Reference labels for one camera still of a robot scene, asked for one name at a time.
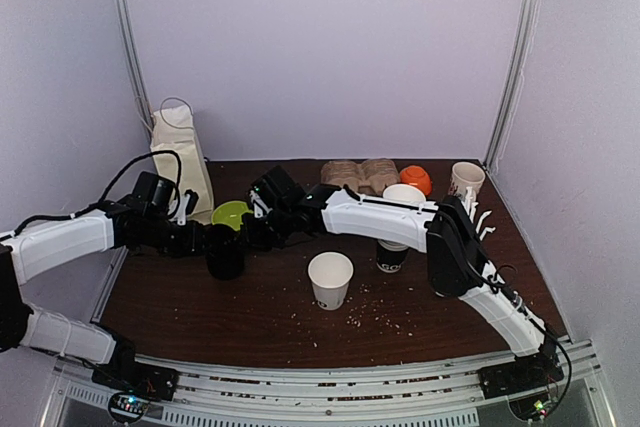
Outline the stack of black cup lids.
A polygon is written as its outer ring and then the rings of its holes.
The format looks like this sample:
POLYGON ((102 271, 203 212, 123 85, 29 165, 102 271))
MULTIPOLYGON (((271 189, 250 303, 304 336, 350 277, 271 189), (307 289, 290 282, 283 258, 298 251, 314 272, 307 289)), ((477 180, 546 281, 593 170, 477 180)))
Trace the stack of black cup lids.
POLYGON ((233 280, 244 273, 244 247, 240 234, 225 224, 214 224, 206 233, 205 260, 208 271, 218 280, 233 280))

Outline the single white paper cup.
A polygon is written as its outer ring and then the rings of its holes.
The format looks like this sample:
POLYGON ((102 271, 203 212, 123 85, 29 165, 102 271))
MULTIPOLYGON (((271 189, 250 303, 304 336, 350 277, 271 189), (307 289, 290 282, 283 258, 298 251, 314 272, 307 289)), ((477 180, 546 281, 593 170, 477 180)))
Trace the single white paper cup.
POLYGON ((309 262, 307 273, 319 307, 328 311, 339 309, 354 273, 351 260, 342 253, 323 252, 309 262))

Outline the stack of white paper cups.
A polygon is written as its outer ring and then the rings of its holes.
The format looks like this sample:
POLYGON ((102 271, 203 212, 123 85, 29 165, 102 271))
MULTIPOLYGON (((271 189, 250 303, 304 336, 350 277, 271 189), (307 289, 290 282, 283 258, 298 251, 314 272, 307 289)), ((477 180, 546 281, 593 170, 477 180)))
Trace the stack of white paper cups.
MULTIPOLYGON (((408 203, 420 203, 426 200, 426 196, 421 190, 405 183, 386 187, 382 196, 385 200, 408 203)), ((385 232, 386 234, 377 240, 376 265, 383 273, 394 274, 401 270, 407 258, 409 247, 397 241, 400 232, 403 232, 397 221, 387 227, 385 232)))

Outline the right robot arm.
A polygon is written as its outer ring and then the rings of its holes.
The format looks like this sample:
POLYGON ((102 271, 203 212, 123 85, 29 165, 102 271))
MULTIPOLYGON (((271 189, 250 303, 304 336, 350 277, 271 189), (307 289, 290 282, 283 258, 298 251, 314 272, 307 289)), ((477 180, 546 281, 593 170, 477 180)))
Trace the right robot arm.
POLYGON ((427 277, 443 297, 456 297, 476 310, 514 354, 505 378, 530 389, 563 379, 559 342, 550 327, 526 306, 499 275, 462 202, 385 200, 347 186, 299 185, 277 190, 265 181, 249 192, 251 210, 242 217, 249 245, 271 250, 294 233, 349 234, 399 243, 427 257, 427 277))

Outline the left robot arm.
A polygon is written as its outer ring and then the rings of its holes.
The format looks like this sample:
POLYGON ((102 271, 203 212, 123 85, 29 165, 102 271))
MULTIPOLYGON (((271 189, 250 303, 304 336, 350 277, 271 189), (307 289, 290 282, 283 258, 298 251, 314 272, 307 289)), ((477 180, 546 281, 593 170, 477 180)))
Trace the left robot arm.
POLYGON ((23 300, 21 287, 41 274, 88 255, 120 247, 150 247, 174 258, 205 252, 206 226, 166 214, 106 202, 83 215, 45 220, 1 238, 1 349, 19 346, 104 365, 123 391, 144 380, 138 362, 116 334, 23 300))

